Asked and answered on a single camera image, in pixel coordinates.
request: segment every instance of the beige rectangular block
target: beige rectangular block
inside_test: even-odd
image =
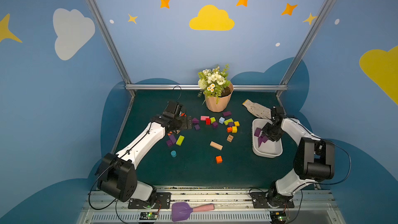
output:
[[[210,146],[212,146],[212,147],[214,147],[214,148],[216,148],[216,149],[219,149],[219,150],[222,149],[222,145],[220,145],[220,144],[218,144],[218,143],[215,143],[215,142],[213,142],[213,141],[210,143]]]

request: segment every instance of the black cable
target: black cable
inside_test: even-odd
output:
[[[115,204],[116,216],[119,218],[119,220],[120,220],[121,222],[128,224],[127,222],[124,222],[124,221],[119,217],[119,215],[117,214],[117,201],[118,201],[118,200],[116,200],[116,204]]]
[[[340,146],[336,145],[335,143],[333,143],[333,142],[331,142],[331,143],[334,144],[335,146],[339,147],[340,149],[342,149],[342,150],[347,154],[348,159],[349,159],[349,169],[348,169],[348,173],[347,173],[346,177],[345,177],[343,180],[341,180],[341,181],[338,181],[338,182],[336,182],[336,183],[318,183],[318,184],[320,184],[320,185],[335,185],[335,184],[338,184],[338,183],[342,183],[342,182],[344,182],[344,181],[347,179],[347,177],[349,176],[349,173],[351,172],[351,157],[350,157],[350,155],[348,154],[348,152],[346,152],[346,150],[344,150],[344,149],[341,148]]]
[[[296,220],[297,216],[299,215],[300,208],[301,208],[301,202],[302,202],[302,190],[300,190],[300,191],[301,191],[301,201],[300,201],[300,205],[298,206],[298,211],[297,211],[296,217],[294,217],[293,220],[291,220],[291,221],[289,221],[289,222],[287,222],[287,223],[285,223],[285,224],[292,223],[294,220]]]
[[[181,88],[180,86],[177,85],[177,86],[173,87],[173,90],[174,90],[174,88],[176,88],[176,87],[179,87],[179,88],[180,88],[180,96],[179,96],[178,99],[177,99],[177,101],[178,101],[178,100],[180,99],[180,97],[181,97],[182,88]]]

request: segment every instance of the purple toy shovel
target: purple toy shovel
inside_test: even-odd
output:
[[[214,204],[207,204],[196,208],[191,208],[186,202],[176,202],[172,204],[172,221],[187,220],[192,212],[204,212],[214,210]]]

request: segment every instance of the mounting plate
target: mounting plate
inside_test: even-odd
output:
[[[170,208],[170,192],[157,192],[156,193],[156,200],[160,201],[162,204],[162,209],[169,209]],[[159,202],[155,201],[155,205],[151,208],[148,208],[148,204],[145,201],[139,199],[130,199],[128,209],[154,209],[157,210],[159,208]]]

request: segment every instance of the white glove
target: white glove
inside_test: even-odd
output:
[[[265,106],[251,102],[248,99],[243,102],[242,105],[244,105],[252,115],[258,118],[271,119],[271,109]]]

